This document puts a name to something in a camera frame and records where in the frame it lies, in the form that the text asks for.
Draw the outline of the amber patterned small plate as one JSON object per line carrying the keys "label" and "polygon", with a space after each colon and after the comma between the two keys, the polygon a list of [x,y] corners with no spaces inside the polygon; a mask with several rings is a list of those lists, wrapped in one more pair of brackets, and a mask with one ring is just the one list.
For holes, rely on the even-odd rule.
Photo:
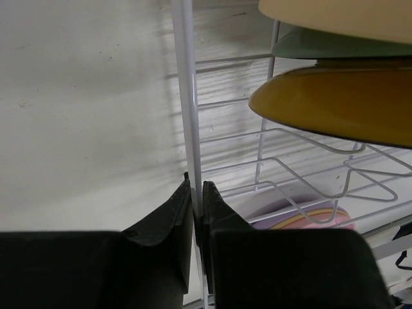
{"label": "amber patterned small plate", "polygon": [[411,148],[411,69],[301,68],[275,76],[249,108],[278,124],[370,144]]}

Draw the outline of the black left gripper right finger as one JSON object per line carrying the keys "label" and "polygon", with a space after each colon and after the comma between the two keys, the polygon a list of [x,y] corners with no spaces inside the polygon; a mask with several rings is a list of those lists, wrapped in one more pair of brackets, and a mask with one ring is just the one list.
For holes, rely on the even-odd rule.
{"label": "black left gripper right finger", "polygon": [[393,308],[373,253],[355,231],[258,230],[205,182],[201,236],[217,308]]}

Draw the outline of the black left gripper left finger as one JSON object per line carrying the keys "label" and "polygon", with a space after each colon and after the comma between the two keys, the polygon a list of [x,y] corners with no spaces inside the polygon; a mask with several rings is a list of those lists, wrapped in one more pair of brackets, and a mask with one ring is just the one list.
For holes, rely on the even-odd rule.
{"label": "black left gripper left finger", "polygon": [[1,234],[2,308],[181,308],[189,289],[191,185],[122,231]]}

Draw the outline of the purple plate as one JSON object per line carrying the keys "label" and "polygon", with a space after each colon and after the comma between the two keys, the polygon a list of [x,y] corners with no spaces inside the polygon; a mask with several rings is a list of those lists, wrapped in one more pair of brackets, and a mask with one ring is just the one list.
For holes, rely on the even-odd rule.
{"label": "purple plate", "polygon": [[302,214],[308,221],[321,223],[321,221],[312,219],[308,212],[316,209],[334,210],[335,208],[333,201],[322,200],[313,194],[295,195],[291,197],[291,200],[293,203],[286,198],[275,201],[257,211],[251,218],[247,219],[247,222],[255,229],[283,229],[285,225],[289,224],[290,218]]}

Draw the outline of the dark green plate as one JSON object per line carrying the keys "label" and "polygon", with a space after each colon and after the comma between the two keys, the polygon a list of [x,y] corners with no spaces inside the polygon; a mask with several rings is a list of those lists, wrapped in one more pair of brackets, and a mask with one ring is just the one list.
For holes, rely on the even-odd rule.
{"label": "dark green plate", "polygon": [[409,57],[411,45],[295,27],[276,42],[272,54],[306,60]]}

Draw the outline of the beige plate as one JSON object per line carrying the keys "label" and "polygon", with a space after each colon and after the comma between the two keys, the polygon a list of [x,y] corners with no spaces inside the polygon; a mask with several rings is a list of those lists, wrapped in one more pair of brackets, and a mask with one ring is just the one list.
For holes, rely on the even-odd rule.
{"label": "beige plate", "polygon": [[265,16],[304,28],[366,39],[411,43],[411,1],[266,0]]}

